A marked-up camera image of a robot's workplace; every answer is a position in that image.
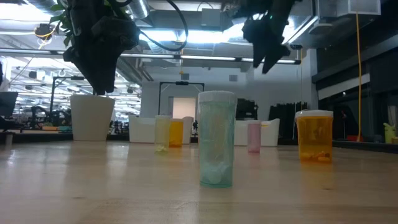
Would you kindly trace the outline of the black monitor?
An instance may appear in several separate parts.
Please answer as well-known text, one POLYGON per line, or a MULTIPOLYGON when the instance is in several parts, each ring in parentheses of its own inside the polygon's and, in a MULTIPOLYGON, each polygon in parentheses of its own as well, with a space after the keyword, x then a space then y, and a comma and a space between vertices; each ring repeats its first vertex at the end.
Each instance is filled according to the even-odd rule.
POLYGON ((18 92, 0 92, 0 116, 11 116, 13 114, 18 92))

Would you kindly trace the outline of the teal pill bottle white cap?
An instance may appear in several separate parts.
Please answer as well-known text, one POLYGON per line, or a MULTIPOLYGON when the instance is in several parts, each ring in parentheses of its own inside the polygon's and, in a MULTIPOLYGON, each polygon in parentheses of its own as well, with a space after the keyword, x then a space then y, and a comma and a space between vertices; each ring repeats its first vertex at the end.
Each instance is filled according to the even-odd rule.
POLYGON ((198 95, 200 183, 210 187, 233 184, 234 130, 237 97, 230 91, 198 95))

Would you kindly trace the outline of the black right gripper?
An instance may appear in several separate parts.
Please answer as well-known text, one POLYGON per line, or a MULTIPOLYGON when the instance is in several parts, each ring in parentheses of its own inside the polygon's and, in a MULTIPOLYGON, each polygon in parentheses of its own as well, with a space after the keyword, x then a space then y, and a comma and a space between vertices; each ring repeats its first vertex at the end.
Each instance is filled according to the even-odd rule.
POLYGON ((253 67, 257 68, 264 59, 263 74, 282 57, 290 54, 289 48, 283 44, 284 29, 289 25, 288 18, 289 14, 252 14, 244 23, 243 38, 252 44, 253 67))

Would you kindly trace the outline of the green leafy plant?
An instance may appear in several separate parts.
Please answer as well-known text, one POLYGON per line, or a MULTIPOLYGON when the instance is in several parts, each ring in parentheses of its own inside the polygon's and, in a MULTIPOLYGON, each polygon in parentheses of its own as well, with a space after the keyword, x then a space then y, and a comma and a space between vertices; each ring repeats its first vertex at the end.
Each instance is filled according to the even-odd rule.
MULTIPOLYGON (((132 0, 103 0, 103 4, 107 11, 106 15, 115 16, 117 14, 115 12, 117 7, 126 7, 131 2, 132 0)), ((65 47, 68 47, 73 35, 73 26, 71 19, 67 16, 67 8, 68 0, 56 0, 56 5, 52 6, 50 10, 53 12, 61 11, 62 13, 58 16, 51 17, 49 22, 50 24, 57 22, 57 25, 55 26, 55 33, 58 34, 60 30, 62 30, 62 32, 65 34, 66 38, 63 41, 65 47)))

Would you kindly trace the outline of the silver ceiling duct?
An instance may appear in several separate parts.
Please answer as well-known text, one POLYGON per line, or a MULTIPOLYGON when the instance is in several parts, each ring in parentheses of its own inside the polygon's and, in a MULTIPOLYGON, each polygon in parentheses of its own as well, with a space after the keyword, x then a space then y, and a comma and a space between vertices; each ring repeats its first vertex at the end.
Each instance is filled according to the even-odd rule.
POLYGON ((147 0, 131 0, 126 8, 132 19, 144 19, 150 13, 150 7, 147 0))

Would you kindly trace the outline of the round black ceiling lamp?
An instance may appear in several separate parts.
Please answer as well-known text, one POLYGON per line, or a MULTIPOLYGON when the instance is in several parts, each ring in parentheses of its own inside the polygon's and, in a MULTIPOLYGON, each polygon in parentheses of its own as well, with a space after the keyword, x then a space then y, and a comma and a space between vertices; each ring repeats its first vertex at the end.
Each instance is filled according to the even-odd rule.
POLYGON ((42 40, 50 40, 54 32, 55 26, 51 24, 39 24, 39 26, 34 29, 35 36, 42 40))

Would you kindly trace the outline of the yellow-green pill bottle white cap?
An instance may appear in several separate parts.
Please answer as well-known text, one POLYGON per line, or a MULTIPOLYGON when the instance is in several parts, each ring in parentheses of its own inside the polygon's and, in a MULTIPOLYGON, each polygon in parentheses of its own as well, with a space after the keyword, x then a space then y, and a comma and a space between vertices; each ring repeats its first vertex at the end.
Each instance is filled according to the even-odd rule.
POLYGON ((171 116, 155 116, 155 151, 157 153, 169 150, 171 116))

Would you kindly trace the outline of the black metal station frame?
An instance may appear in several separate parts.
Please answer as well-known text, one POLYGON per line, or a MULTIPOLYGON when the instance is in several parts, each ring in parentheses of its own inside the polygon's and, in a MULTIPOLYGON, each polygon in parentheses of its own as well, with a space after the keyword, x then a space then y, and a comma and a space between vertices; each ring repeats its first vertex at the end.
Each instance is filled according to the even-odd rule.
POLYGON ((58 88, 65 80, 74 80, 74 81, 83 81, 85 78, 81 76, 71 76, 71 77, 53 77, 52 81, 52 91, 50 96, 50 111, 49 111, 49 123, 52 123, 54 126, 59 126, 62 122, 60 121, 60 114, 64 114, 64 116, 70 117, 70 115, 63 110, 53 110, 54 98, 55 98, 55 90, 58 88))

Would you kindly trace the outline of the black doorway frame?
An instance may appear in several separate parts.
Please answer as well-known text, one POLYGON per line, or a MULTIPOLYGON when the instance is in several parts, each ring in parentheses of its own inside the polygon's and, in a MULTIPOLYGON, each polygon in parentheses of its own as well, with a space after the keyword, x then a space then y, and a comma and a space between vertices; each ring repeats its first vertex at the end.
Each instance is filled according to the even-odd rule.
POLYGON ((187 82, 187 81, 159 82, 159 100, 158 100, 158 111, 157 111, 157 115, 160 115, 160 106, 161 106, 161 94, 162 94, 162 91, 166 89, 166 88, 162 89, 162 85, 163 85, 163 84, 168 84, 168 85, 174 84, 174 85, 180 85, 180 86, 188 86, 188 85, 197 86, 197 85, 201 85, 202 89, 199 90, 199 92, 204 92, 204 91, 205 91, 205 84, 204 84, 204 83, 192 83, 192 82, 190 83, 190 82, 187 82))

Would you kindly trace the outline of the black equipment rack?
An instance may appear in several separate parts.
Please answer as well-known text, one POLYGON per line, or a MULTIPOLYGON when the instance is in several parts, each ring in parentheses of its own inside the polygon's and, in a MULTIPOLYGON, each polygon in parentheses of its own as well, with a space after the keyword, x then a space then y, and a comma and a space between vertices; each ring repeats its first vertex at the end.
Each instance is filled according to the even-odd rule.
POLYGON ((254 100, 238 98, 236 120, 257 120, 258 105, 254 100))

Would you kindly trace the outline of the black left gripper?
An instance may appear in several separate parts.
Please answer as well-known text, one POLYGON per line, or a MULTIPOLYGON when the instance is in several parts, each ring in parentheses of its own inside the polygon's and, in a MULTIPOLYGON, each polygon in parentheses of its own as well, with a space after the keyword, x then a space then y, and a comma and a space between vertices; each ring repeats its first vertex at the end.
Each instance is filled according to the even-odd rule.
POLYGON ((133 21, 114 16, 103 16, 93 24, 78 24, 74 43, 63 53, 63 59, 79 69, 97 95, 112 93, 118 58, 139 43, 139 34, 140 28, 133 21), (100 74, 95 62, 100 62, 100 74))

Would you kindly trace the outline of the black curtain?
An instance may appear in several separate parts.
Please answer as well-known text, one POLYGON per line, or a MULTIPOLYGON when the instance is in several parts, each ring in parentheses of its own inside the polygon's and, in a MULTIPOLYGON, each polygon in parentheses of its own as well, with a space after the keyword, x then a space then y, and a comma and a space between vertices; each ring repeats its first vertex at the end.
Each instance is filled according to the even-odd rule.
POLYGON ((297 134, 295 127, 295 114, 308 108, 307 102, 278 103, 269 109, 269 120, 280 119, 279 138, 294 139, 297 134))

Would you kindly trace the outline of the grey ceiling box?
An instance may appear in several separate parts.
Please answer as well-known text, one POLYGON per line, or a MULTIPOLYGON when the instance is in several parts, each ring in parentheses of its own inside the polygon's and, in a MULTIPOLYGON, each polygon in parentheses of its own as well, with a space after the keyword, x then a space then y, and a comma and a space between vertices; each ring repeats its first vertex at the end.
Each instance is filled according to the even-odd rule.
POLYGON ((219 27, 221 25, 221 11, 219 9, 202 9, 201 26, 219 27))

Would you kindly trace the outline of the orange pill bottle white cap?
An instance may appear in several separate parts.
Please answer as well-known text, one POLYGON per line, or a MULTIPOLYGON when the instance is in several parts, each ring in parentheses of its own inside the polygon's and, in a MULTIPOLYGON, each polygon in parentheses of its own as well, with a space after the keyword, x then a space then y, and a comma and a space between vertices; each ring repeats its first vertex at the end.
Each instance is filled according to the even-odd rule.
POLYGON ((296 112, 298 151, 302 162, 332 162, 333 112, 302 110, 296 112))
POLYGON ((170 147, 181 147, 183 144, 183 120, 171 119, 170 123, 170 147))

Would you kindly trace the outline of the pink pill bottle white cap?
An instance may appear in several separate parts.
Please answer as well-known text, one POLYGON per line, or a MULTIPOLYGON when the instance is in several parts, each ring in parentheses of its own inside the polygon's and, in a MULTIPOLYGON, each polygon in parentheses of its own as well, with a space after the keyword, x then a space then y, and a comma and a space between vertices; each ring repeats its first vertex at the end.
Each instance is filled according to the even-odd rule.
POLYGON ((248 143, 249 153, 259 153, 261 149, 261 121, 248 121, 248 143))

